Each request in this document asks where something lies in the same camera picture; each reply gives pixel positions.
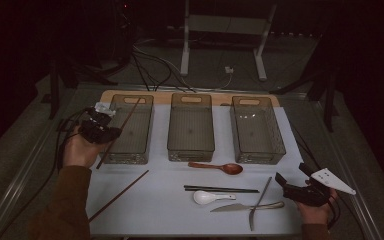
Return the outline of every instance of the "knife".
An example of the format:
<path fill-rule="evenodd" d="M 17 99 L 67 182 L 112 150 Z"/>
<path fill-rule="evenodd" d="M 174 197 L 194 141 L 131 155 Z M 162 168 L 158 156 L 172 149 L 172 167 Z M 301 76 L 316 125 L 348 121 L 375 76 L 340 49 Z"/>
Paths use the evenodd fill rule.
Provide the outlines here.
<path fill-rule="evenodd" d="M 254 231 L 254 213 L 255 213 L 255 210 L 257 209 L 258 204 L 260 204 L 261 200 L 263 199 L 264 194 L 267 191 L 267 187 L 269 186 L 271 179 L 272 179 L 272 177 L 269 177 L 269 180 L 267 180 L 266 186 L 264 187 L 264 190 L 263 190 L 263 193 L 260 196 L 260 199 L 258 199 L 257 204 L 255 204 L 255 206 L 249 212 L 248 219 L 249 219 L 249 227 L 251 228 L 251 231 Z"/>
<path fill-rule="evenodd" d="M 280 202 L 275 202 L 271 204 L 258 205 L 256 210 L 283 208 L 284 206 L 285 206 L 285 203 L 280 201 Z M 253 207 L 254 206 L 246 206 L 240 203 L 234 203 L 234 204 L 214 208 L 210 212 L 232 212 L 232 211 L 250 210 Z"/>

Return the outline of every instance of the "white spoon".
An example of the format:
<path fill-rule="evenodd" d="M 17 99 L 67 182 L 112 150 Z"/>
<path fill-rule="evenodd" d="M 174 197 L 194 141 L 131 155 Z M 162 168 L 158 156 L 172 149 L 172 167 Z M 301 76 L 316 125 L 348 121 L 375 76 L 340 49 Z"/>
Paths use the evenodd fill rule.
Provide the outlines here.
<path fill-rule="evenodd" d="M 193 199 L 195 200 L 196 203 L 203 205 L 203 204 L 208 204 L 210 202 L 214 202 L 215 200 L 218 200 L 218 199 L 235 200 L 236 196 L 234 194 L 213 194 L 213 193 L 199 190 L 193 194 Z"/>

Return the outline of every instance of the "wooden spoon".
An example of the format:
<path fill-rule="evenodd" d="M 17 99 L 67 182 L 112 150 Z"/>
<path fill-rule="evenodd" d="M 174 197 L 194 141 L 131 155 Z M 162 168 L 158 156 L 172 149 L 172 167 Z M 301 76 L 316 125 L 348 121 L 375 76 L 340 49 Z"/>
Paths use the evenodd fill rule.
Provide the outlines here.
<path fill-rule="evenodd" d="M 223 172 L 229 174 L 229 175 L 236 175 L 239 174 L 243 171 L 243 168 L 241 165 L 238 165 L 236 163 L 228 163 L 224 165 L 211 165 L 211 164 L 202 164 L 202 163 L 196 163 L 196 162 L 189 162 L 188 163 L 189 167 L 194 167 L 194 168 L 215 168 L 215 169 L 220 169 Z"/>

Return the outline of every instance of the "storage box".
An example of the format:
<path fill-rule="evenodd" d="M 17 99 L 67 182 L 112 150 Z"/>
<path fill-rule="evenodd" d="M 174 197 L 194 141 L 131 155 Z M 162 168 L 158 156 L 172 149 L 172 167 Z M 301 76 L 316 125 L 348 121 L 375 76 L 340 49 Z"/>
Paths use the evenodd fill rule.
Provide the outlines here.
<path fill-rule="evenodd" d="M 211 96 L 174 93 L 167 141 L 169 160 L 210 162 L 214 148 Z"/>
<path fill-rule="evenodd" d="M 230 115 L 236 162 L 277 164 L 286 154 L 270 98 L 234 96 Z"/>
<path fill-rule="evenodd" d="M 151 138 L 153 96 L 149 95 L 114 95 L 110 109 L 116 114 L 111 120 L 111 127 L 120 128 L 128 116 L 120 137 L 114 142 L 104 163 L 108 164 L 147 164 L 149 140 Z"/>

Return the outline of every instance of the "brown sleeve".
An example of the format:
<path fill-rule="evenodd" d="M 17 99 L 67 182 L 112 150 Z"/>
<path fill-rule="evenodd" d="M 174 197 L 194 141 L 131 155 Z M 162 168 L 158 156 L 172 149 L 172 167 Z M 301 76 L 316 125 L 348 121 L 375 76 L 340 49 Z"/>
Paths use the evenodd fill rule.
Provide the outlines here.
<path fill-rule="evenodd" d="M 327 225 L 303 224 L 301 226 L 302 240 L 330 240 Z"/>
<path fill-rule="evenodd" d="M 92 171 L 61 169 L 51 202 L 28 224 L 29 239 L 90 239 L 86 200 Z"/>

